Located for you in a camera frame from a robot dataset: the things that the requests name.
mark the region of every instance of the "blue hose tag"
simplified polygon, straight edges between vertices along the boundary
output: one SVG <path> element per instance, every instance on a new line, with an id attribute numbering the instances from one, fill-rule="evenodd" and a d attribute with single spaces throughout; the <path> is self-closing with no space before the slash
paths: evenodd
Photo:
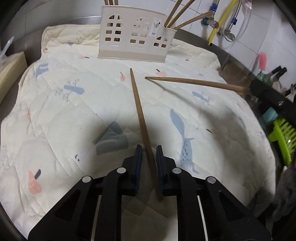
<path id="1" fill-rule="evenodd" d="M 218 4 L 213 3 L 212 6 L 210 7 L 210 11 L 216 12 L 218 8 Z"/>
<path id="2" fill-rule="evenodd" d="M 231 22 L 233 23 L 233 25 L 237 24 L 237 19 L 236 18 L 232 18 Z"/>

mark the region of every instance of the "label sticker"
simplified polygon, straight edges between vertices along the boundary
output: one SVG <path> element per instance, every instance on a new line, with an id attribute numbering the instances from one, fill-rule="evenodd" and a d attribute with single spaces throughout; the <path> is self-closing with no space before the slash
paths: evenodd
<path id="1" fill-rule="evenodd" d="M 160 22 L 161 22 L 161 19 L 160 18 L 155 18 L 153 20 L 153 23 L 152 23 L 152 27 L 150 29 L 150 33 L 149 33 L 149 36 L 156 36 L 157 35 L 157 31 L 159 29 L 159 26 L 160 26 Z"/>

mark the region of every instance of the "yellow hose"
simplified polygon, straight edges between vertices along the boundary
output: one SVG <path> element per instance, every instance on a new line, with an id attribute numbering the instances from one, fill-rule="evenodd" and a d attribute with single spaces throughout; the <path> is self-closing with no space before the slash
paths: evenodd
<path id="1" fill-rule="evenodd" d="M 231 9 L 233 8 L 233 6 L 237 3 L 238 0 L 232 0 L 232 2 L 228 5 L 228 7 L 226 8 L 226 10 L 224 11 L 222 17 L 219 20 L 219 26 L 222 26 L 223 23 L 225 22 L 226 18 L 228 17 L 228 15 L 231 12 Z M 211 35 L 209 36 L 208 40 L 207 40 L 207 44 L 210 45 L 213 41 L 213 38 L 215 37 L 216 33 L 217 33 L 218 29 L 214 28 Z"/>

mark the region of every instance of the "pink fruit print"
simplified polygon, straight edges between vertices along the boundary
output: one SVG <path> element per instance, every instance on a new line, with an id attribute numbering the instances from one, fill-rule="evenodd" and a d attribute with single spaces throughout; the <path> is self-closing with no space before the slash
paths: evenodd
<path id="1" fill-rule="evenodd" d="M 157 70 L 156 74 L 158 76 L 160 76 L 160 77 L 166 77 L 166 72 L 165 71 L 159 71 L 158 69 L 156 69 L 156 70 Z"/>
<path id="2" fill-rule="evenodd" d="M 126 77 L 121 73 L 120 80 L 125 81 Z"/>
<path id="3" fill-rule="evenodd" d="M 37 182 L 37 178 L 40 176 L 40 174 L 41 174 L 40 169 L 37 171 L 35 176 L 31 171 L 29 171 L 29 191 L 33 195 L 41 193 L 42 191 L 40 184 Z"/>

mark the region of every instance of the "gray furry object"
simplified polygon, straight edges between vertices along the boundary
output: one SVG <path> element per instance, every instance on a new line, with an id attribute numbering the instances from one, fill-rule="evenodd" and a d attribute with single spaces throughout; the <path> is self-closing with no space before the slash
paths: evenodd
<path id="1" fill-rule="evenodd" d="M 273 204 L 276 207 L 272 214 L 273 221 L 278 221 L 281 217 L 288 215 L 296 206 L 295 158 L 288 169 L 281 174 Z"/>

